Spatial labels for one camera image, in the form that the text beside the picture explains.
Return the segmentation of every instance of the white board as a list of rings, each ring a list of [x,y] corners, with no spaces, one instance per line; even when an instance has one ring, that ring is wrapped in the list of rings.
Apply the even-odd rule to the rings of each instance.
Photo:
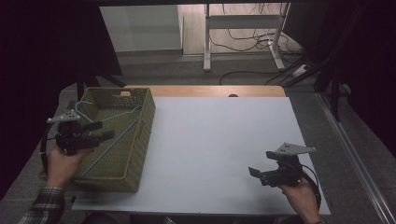
[[[248,171],[249,166],[261,171],[277,169],[265,151],[274,151],[284,142],[304,146],[289,98],[157,97],[154,101],[156,111],[139,191],[81,192],[73,209],[295,214],[280,189],[263,187]],[[300,156],[300,162],[313,168],[306,154]],[[320,213],[330,214],[324,197]]]

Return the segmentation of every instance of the wall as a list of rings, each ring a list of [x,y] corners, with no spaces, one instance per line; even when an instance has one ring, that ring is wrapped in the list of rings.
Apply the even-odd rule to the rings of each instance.
[[[116,52],[181,49],[177,6],[100,9]]]

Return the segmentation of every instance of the green woven basket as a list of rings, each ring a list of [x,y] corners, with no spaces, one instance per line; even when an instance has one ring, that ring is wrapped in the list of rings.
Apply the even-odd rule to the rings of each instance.
[[[75,175],[74,187],[137,192],[155,113],[151,91],[88,88],[78,111],[86,116],[82,116],[86,122],[103,121],[103,128],[94,133],[114,130],[115,137],[101,143],[84,159]]]

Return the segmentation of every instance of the plaid shirt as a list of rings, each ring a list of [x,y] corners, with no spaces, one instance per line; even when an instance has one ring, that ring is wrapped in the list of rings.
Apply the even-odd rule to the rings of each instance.
[[[39,191],[29,212],[23,216],[19,223],[57,223],[63,212],[64,190],[43,188]]]

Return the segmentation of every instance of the person's left hand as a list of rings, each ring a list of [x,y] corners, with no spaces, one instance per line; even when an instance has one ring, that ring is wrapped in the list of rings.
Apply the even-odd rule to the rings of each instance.
[[[56,146],[49,154],[49,169],[47,175],[47,187],[62,188],[73,178],[82,160],[93,152],[93,148],[81,149],[76,155],[67,156]]]

